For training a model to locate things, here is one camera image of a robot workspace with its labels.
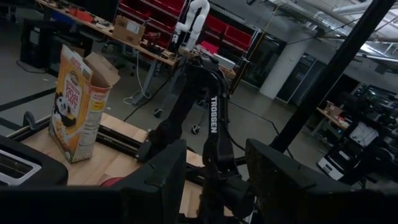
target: cereal box flap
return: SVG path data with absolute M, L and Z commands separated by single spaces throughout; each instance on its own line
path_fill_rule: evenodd
M 62 56 L 69 60 L 87 80 L 91 80 L 94 71 L 84 63 L 83 58 L 78 53 L 70 50 L 68 46 L 63 45 Z
M 94 86 L 106 88 L 120 79 L 119 71 L 102 55 L 92 52 L 85 58 L 85 63 L 95 71 L 91 82 Z

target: white robotic arm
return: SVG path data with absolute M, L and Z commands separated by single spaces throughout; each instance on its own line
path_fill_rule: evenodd
M 196 13 L 200 8 L 200 14 L 195 20 Z M 201 29 L 205 24 L 209 11 L 210 4 L 208 0 L 193 0 L 189 5 L 189 10 L 187 12 L 187 18 L 185 19 L 185 23 L 178 22 L 175 26 L 172 42 L 176 44 L 178 42 L 178 38 L 180 37 L 181 32 L 188 32 L 192 26 L 193 21 L 195 21 L 195 23 L 193 23 L 192 31 L 186 46 L 188 50 L 192 50 L 196 46 L 196 42 L 200 35 Z

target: white column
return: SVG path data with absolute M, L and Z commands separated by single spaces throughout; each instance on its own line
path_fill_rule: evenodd
M 271 99 L 276 97 L 311 41 L 311 36 L 302 31 L 295 32 L 292 35 L 279 56 L 278 61 L 276 61 L 274 67 L 269 72 L 267 79 L 262 84 L 260 88 L 261 94 Z

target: panda illustration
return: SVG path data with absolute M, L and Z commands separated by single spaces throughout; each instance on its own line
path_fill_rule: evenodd
M 70 114 L 70 107 L 67 99 L 62 95 L 62 93 L 55 93 L 55 103 L 53 108 L 53 116 L 59 115 L 62 124 L 66 127 L 72 127 L 76 124 L 76 118 L 68 117 Z

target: cereal box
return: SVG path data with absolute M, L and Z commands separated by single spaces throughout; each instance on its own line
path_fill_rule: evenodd
M 101 55 L 83 58 L 62 47 L 49 131 L 69 162 L 93 155 L 106 100 L 119 79 L 118 70 Z

